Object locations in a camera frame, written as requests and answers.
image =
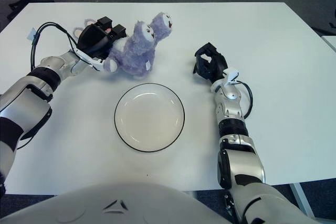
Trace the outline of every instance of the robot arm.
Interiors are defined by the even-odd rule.
[[[317,223],[265,184],[265,172],[240,108],[238,71],[210,43],[196,52],[194,73],[212,82],[219,129],[218,182],[236,223]]]
[[[112,20],[103,17],[85,28],[76,47],[71,44],[71,51],[44,58],[35,67],[35,48],[40,33],[49,25],[44,23],[34,36],[31,72],[0,97],[0,196],[5,192],[4,181],[14,162],[18,141],[33,137],[48,121],[52,113],[48,102],[60,83],[78,75],[87,65],[103,70],[103,60],[108,56],[112,43],[126,36],[123,26],[112,27]],[[68,35],[60,25],[52,23],[51,26]]]
[[[3,182],[14,162],[19,140],[33,137],[48,121],[49,101],[58,85],[87,66],[73,52],[47,57],[0,97],[0,174]]]

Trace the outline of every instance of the plush toy ear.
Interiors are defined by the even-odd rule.
[[[76,39],[78,39],[79,36],[80,36],[80,34],[82,33],[83,30],[84,30],[84,29],[81,28],[81,27],[75,27],[75,28],[74,28],[74,31],[72,32],[72,34],[73,34],[73,36],[74,36]]]
[[[92,18],[88,18],[88,19],[84,20],[84,26],[87,27],[87,26],[92,25],[96,22],[97,22],[96,20],[94,20]]]

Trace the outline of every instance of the black joint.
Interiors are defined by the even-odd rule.
[[[36,86],[34,86],[32,84],[27,85],[26,88],[31,89],[32,93],[34,93],[35,95],[37,95],[41,99],[46,100],[47,102],[50,102],[53,99],[52,94],[50,94],[49,96],[46,96],[40,89],[38,89]]]
[[[255,219],[251,222],[251,224],[263,224],[263,223],[265,223],[265,221],[262,220],[262,219],[260,219],[260,218],[255,218]]]
[[[231,188],[231,169],[226,150],[221,150],[218,153],[217,179],[219,185],[224,189]]]
[[[218,124],[218,127],[220,137],[230,134],[248,136],[248,131],[246,129],[245,122],[239,119],[235,118],[224,119]]]
[[[262,183],[261,180],[255,176],[238,174],[235,176],[237,185],[247,186],[251,183]]]
[[[29,132],[23,135],[21,140],[35,136],[36,133],[39,131],[39,129],[42,128],[42,126],[45,125],[46,122],[49,120],[49,118],[51,117],[51,114],[52,114],[52,109],[49,108],[48,112],[44,115],[44,117]]]
[[[235,144],[235,143],[229,143],[229,140],[227,138],[223,139],[221,144],[220,144],[220,149],[221,150],[234,150],[234,151],[242,151],[242,152],[252,152],[254,154],[255,151],[254,149],[249,146],[249,145],[244,145],[244,144]]]
[[[61,78],[59,75],[51,70],[50,68],[38,67],[34,68],[28,76],[35,76],[43,81],[45,81],[53,91],[55,91],[61,83]]]
[[[0,141],[7,144],[15,151],[17,141],[23,133],[23,129],[8,118],[0,118]]]

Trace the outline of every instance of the black cable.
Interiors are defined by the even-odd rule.
[[[28,141],[27,143],[25,143],[24,145],[18,147],[17,150],[19,150],[19,149],[25,147],[27,144],[29,144],[29,142],[34,138],[34,136],[32,136],[32,137],[29,139],[29,141]]]
[[[237,85],[237,84],[242,84],[244,85],[244,87],[247,89],[247,92],[248,92],[248,96],[250,97],[250,106],[248,107],[248,110],[246,112],[246,114],[244,115],[244,119],[247,119],[248,116],[251,114],[251,111],[252,111],[252,107],[253,107],[253,95],[252,95],[252,91],[250,89],[250,87],[242,82],[242,81],[237,81],[238,83],[235,83],[234,85]]]
[[[61,27],[59,24],[55,23],[55,22],[46,22],[44,24],[42,24],[36,31],[35,35],[34,35],[34,40],[32,42],[32,50],[30,51],[30,70],[32,71],[35,68],[35,51],[36,51],[36,46],[38,43],[38,40],[40,38],[40,34],[42,33],[42,31],[47,28],[48,26],[54,26],[56,27],[58,30],[62,31],[63,33],[65,33],[68,37],[69,43],[71,45],[71,48],[73,50],[73,52],[75,53],[75,50],[73,48],[72,43],[75,44],[75,46],[77,46],[76,41],[74,40],[74,38],[63,28]],[[79,57],[76,53],[75,55],[78,57],[78,59],[82,60],[83,62],[85,62],[86,64],[89,64],[87,61],[83,60],[81,57]]]

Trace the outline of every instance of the white label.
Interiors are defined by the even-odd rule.
[[[29,39],[30,41],[33,41],[33,40],[34,40],[34,36],[35,36],[35,34],[36,34],[36,30],[35,30],[35,28],[33,27],[33,28],[30,30],[30,32],[29,32],[29,34],[28,34],[28,36],[27,36],[27,39]]]
[[[146,70],[150,70],[151,69],[151,63],[149,61],[146,62]]]

